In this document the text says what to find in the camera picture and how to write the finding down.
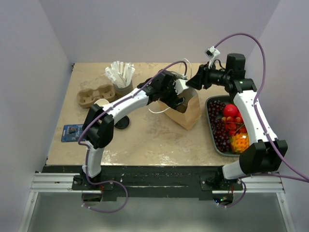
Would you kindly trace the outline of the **brown paper takeout bag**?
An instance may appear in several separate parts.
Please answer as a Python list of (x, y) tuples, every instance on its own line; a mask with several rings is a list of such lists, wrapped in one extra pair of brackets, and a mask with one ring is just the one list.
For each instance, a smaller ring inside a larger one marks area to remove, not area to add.
[(197, 91), (190, 88), (186, 89), (180, 97), (184, 97), (184, 102), (176, 109), (170, 108), (162, 101), (158, 101), (160, 111), (153, 111), (148, 107), (148, 111), (153, 114), (165, 114), (172, 121), (179, 124), (187, 131), (199, 121), (201, 117), (201, 107)]

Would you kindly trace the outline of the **black paper coffee cup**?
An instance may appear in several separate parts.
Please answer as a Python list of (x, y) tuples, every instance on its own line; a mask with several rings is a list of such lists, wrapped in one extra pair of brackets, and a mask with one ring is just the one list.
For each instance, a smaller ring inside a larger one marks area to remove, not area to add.
[(181, 100), (181, 103), (177, 106), (177, 109), (179, 111), (186, 111), (188, 107), (188, 99), (186, 97), (181, 97), (179, 100)]

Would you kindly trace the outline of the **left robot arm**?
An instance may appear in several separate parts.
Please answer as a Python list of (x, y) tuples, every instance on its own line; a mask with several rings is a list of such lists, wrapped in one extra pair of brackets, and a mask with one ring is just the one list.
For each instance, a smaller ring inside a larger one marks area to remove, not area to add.
[(113, 139), (115, 124), (133, 111), (158, 100), (176, 108), (184, 101), (178, 96), (187, 89), (186, 82), (187, 78), (173, 71), (161, 70), (120, 99), (105, 106), (91, 106), (78, 141), (87, 147), (83, 184), (88, 189), (96, 189), (100, 184), (101, 159), (104, 148)]

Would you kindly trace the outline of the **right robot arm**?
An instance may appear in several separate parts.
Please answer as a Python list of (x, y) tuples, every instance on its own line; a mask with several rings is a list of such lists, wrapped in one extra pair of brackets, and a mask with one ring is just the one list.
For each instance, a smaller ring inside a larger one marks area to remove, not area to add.
[(239, 160), (222, 167), (222, 174), (216, 176), (215, 184), (221, 190), (232, 185), (232, 179), (255, 173), (277, 171), (282, 160), (276, 151), (287, 152), (287, 142), (279, 140), (266, 120), (259, 101), (257, 88), (252, 79), (245, 77), (245, 56), (232, 53), (227, 55), (223, 71), (216, 69), (214, 61), (217, 52), (207, 51), (210, 61), (200, 65), (197, 73), (188, 82), (196, 90), (208, 89), (212, 85), (224, 86), (232, 102), (239, 109), (249, 136), (249, 147)]

